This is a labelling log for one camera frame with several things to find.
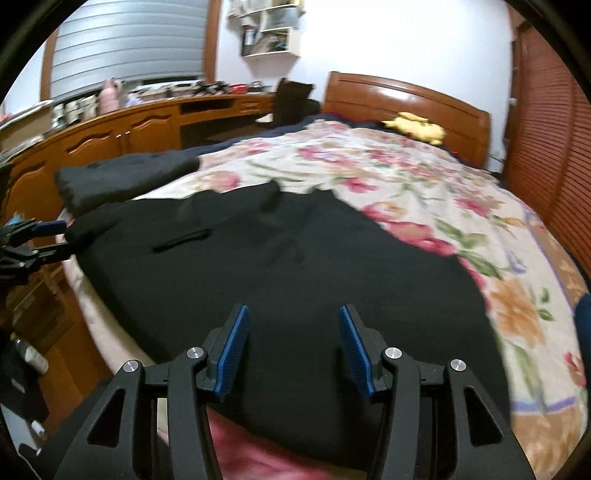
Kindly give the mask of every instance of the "wooden wardrobe door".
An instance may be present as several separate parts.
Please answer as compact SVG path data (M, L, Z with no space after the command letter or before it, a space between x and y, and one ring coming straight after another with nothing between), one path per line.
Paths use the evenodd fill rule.
M591 274L591 104L536 30L522 24L518 44L521 122L504 179Z
M591 274L591 105L578 84L569 154L546 224Z
M528 24L518 31L520 126L505 180L510 191L546 218L568 153L573 78L558 54Z

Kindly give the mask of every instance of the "yellow plush toy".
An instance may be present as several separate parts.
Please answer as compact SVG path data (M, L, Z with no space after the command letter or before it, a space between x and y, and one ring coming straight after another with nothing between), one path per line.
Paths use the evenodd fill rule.
M393 128L403 135L435 146L441 145L445 137L445 130L442 127L430 124L428 119L413 113L401 112L394 120L382 123L387 128Z

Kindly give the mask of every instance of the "window blind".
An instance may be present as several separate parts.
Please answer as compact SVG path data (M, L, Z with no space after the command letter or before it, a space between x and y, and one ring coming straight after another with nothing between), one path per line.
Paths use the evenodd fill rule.
M62 23L53 56L56 102L110 77L151 80L202 72L209 0L89 0Z

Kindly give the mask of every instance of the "wooden window frame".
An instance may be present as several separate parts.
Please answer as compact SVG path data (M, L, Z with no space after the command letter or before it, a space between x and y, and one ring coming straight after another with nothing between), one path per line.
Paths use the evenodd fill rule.
M207 24L205 33L205 48L203 49L202 69L208 82L214 82L216 78L217 39L219 38L220 13L222 0L210 0L207 10ZM43 65L41 67L41 100L51 100L51 69L53 67L53 55L56 52L56 41L59 28L47 39L45 52L43 53Z

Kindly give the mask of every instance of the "metal screw head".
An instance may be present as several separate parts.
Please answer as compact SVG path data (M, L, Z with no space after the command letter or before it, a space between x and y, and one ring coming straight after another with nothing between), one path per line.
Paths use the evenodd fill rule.
M391 346L389 348L386 348L386 356L388 358L400 358L402 356L402 350L400 348L396 348L394 346Z
M190 348L189 350L187 350L187 356L189 358L199 358L204 353L205 352L203 351L203 348L198 347L198 346L194 346L193 348Z
M129 360L123 364L123 370L127 373L135 372L139 367L139 362L137 360Z
M463 372L466 369L466 364L459 358L452 360L450 365L456 372Z

